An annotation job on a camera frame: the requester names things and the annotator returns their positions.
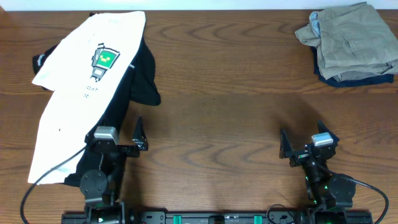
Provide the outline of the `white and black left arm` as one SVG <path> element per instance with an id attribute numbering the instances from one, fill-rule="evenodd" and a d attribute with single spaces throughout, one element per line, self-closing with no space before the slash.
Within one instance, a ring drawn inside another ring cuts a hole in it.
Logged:
<path id="1" fill-rule="evenodd" d="M 120 145 L 119 134 L 111 126 L 98 126 L 88 139 L 88 151 L 99 155 L 99 164 L 86 171 L 80 180 L 80 190 L 85 196 L 85 212 L 71 217 L 63 215 L 63 223 L 137 223 L 139 219 L 129 211 L 119 194 L 128 157 L 139 157 L 149 144 L 142 118 L 137 119 L 133 145 Z"/>

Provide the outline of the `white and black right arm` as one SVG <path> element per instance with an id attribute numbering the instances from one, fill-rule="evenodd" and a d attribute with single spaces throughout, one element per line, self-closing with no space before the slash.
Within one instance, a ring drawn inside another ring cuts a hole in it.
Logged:
<path id="1" fill-rule="evenodd" d="M 356 184 L 328 170 L 326 162 L 336 154 L 340 139 L 322 121 L 317 126 L 318 134 L 299 151 L 293 149 L 287 133 L 280 131 L 279 157 L 304 170 L 308 198 L 314 202 L 295 214 L 295 223 L 346 223 L 345 212 L 353 206 Z"/>

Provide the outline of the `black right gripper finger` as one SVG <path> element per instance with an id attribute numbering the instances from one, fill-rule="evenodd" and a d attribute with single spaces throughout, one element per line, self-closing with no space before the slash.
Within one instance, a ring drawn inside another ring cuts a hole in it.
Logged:
<path id="1" fill-rule="evenodd" d="M 280 151 L 279 151 L 279 158 L 286 159 L 292 156 L 292 146 L 288 139 L 286 132 L 281 129 L 280 130 Z"/>
<path id="2" fill-rule="evenodd" d="M 331 132 L 321 120 L 317 121 L 317 128 L 318 128 L 318 132 L 321 133 L 328 133 L 331 138 L 333 139 L 333 143 L 334 144 L 338 144 L 338 142 L 340 141 L 340 139 L 333 133 Z"/>

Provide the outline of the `olive green shorts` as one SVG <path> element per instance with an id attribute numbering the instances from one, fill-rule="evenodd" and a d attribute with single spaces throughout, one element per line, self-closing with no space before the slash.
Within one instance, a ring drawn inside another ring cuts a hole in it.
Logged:
<path id="1" fill-rule="evenodd" d="M 397 37 L 366 2 L 313 11 L 295 36 L 317 49 L 325 79 L 347 71 L 397 74 Z"/>

